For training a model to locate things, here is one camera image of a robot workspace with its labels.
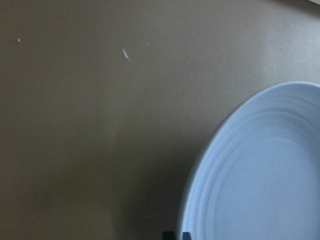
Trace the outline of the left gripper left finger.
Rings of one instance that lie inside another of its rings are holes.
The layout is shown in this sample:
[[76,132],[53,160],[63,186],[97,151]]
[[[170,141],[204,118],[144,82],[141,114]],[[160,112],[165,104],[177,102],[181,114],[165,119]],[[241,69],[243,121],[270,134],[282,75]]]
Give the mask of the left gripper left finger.
[[162,233],[162,240],[176,240],[174,231],[164,231]]

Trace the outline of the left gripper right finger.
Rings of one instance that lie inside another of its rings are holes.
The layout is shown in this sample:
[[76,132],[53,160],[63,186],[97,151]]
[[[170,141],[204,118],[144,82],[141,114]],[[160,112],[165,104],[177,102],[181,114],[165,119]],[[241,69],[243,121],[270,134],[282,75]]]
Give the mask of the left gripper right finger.
[[182,233],[182,240],[192,240],[192,236],[190,232],[183,232]]

